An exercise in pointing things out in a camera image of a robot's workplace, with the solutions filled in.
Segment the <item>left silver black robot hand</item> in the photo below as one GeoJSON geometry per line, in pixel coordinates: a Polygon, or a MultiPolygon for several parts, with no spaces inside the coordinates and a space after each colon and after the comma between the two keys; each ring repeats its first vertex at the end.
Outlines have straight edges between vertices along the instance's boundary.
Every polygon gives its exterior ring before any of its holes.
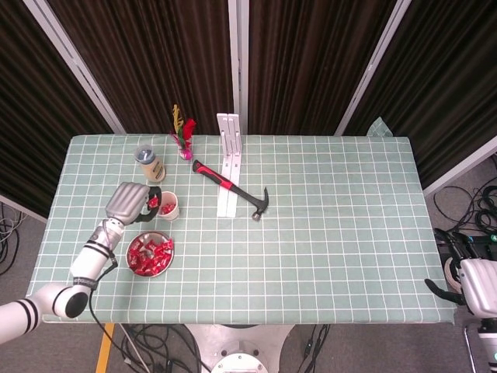
{"type": "Polygon", "coordinates": [[[135,182],[121,183],[106,205],[106,216],[128,226],[133,223],[150,222],[162,202],[159,186],[135,182]]]}

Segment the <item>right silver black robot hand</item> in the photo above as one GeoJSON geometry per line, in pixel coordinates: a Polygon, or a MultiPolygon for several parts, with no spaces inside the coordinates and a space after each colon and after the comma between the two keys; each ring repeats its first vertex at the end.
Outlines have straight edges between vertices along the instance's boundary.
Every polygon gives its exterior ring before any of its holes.
{"type": "Polygon", "coordinates": [[[452,263],[457,272],[461,290],[445,291],[430,279],[425,284],[431,292],[443,300],[465,305],[479,319],[496,317],[496,262],[481,255],[477,245],[494,246],[495,235],[468,236],[459,232],[433,230],[436,238],[448,246],[452,263]]]}

